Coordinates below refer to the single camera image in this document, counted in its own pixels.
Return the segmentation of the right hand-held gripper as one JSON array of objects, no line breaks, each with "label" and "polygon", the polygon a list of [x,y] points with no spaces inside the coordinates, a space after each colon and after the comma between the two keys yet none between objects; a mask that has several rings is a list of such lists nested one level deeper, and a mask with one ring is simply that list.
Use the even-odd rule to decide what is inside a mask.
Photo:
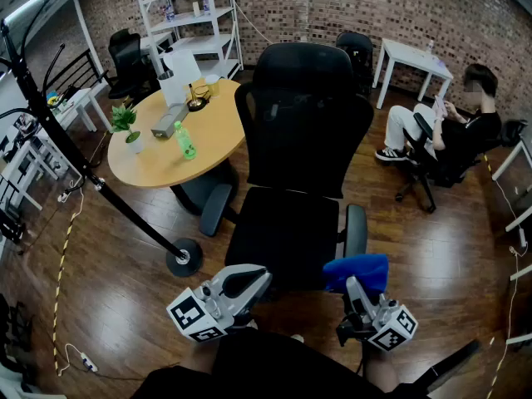
[{"label": "right hand-held gripper", "polygon": [[346,289],[342,296],[345,316],[336,329],[342,346],[348,339],[356,339],[390,352],[412,340],[418,322],[404,304],[386,299],[382,293],[374,304],[354,276],[347,279]]}]

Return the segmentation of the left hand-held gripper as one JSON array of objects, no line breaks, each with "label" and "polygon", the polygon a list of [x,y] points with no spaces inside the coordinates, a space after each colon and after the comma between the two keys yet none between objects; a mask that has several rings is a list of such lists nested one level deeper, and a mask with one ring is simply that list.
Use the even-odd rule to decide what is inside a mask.
[{"label": "left hand-held gripper", "polygon": [[192,342],[210,342],[250,322],[250,310],[272,278],[261,265],[230,265],[198,288],[186,288],[166,311],[182,336]]}]

